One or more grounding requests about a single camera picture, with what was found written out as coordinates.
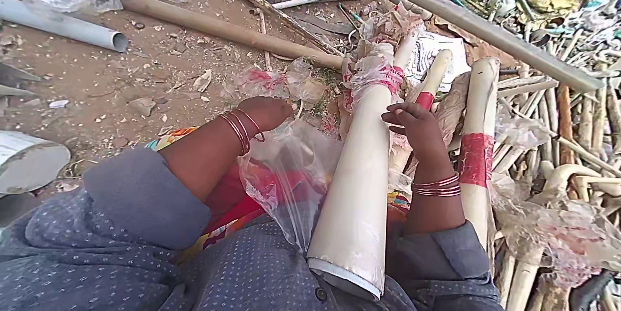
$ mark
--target soil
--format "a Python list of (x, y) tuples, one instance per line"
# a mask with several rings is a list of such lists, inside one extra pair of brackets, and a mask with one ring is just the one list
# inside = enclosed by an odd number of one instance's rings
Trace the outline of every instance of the soil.
[[(357, 11), (370, 1), (343, 3)], [(385, 0), (378, 1), (381, 8), (392, 7)], [(251, 14), (253, 6), (246, 0), (190, 0), (178, 6), (260, 31), (258, 17)], [(347, 23), (335, 2), (298, 6), (285, 13)], [(41, 104), (22, 106), (31, 98), (12, 97), (0, 117), (0, 129), (56, 141), (72, 154), (58, 180), (39, 191), (41, 196), (65, 190), (66, 180), (79, 178), (93, 162), (156, 139), (164, 127), (196, 126), (214, 118), (234, 103), (221, 96), (223, 84), (230, 84), (237, 72), (250, 65), (265, 68), (260, 50), (133, 12), (121, 10), (83, 19), (125, 34), (130, 40), (127, 51), (117, 53), (10, 23), (4, 23), (0, 32), (0, 39), (15, 39), (11, 45), (0, 46), (0, 61), (42, 77), (41, 82), (25, 86), (37, 94)], [(305, 43), (278, 19), (267, 16), (266, 22), (269, 35)], [(454, 33), (443, 34), (454, 37)], [(477, 49), (469, 60), (498, 55), (498, 50), (489, 48)], [(288, 63), (272, 57), (275, 70)], [(203, 94), (192, 91), (194, 79), (207, 69), (212, 70), (212, 83)], [(156, 102), (150, 115), (128, 105), (138, 98)], [(60, 100), (69, 103), (49, 108), (50, 102)]]

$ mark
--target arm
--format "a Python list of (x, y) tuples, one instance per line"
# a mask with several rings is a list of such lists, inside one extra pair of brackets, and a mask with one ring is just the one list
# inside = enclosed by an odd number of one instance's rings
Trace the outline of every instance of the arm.
[[(287, 111), (271, 98), (241, 107), (265, 130)], [(176, 266), (176, 253), (202, 234), (211, 216), (202, 199), (241, 150), (231, 126), (218, 120), (167, 152), (130, 149), (107, 159), (84, 174), (82, 188), (14, 222), (0, 242), (0, 309), (192, 305), (199, 290), (186, 279), (200, 267)]]
[[(435, 119), (416, 103), (388, 107), (383, 114), (393, 132), (404, 134), (419, 166), (415, 184), (454, 175)], [(464, 218), (461, 196), (413, 193), (404, 235), (387, 259), (388, 275), (419, 310), (501, 310), (489, 274), (489, 260), (474, 228)]]

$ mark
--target jacket sleeve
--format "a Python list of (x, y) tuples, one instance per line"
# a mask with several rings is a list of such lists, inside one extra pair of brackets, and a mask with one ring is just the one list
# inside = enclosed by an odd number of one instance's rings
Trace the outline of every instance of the jacket sleeve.
[(396, 241), (391, 276), (418, 311), (502, 310), (472, 224)]
[(3, 232), (0, 309), (157, 310), (192, 300), (176, 252), (209, 219), (159, 154), (124, 151)]

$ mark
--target jacket button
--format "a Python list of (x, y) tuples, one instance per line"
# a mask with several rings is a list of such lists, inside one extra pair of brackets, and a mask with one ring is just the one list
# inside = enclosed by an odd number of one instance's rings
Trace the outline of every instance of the jacket button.
[(319, 301), (326, 301), (328, 299), (328, 293), (323, 288), (317, 288), (315, 289), (315, 297), (317, 297)]

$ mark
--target paper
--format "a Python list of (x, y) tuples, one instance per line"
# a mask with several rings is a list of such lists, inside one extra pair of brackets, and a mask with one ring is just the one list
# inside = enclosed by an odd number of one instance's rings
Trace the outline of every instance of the paper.
[(462, 38), (449, 38), (427, 31), (421, 33), (404, 71), (405, 79), (412, 86), (419, 84), (431, 67), (433, 59), (443, 49), (449, 49), (453, 53), (453, 60), (449, 63), (439, 88), (441, 92), (448, 92), (455, 77), (470, 71)]

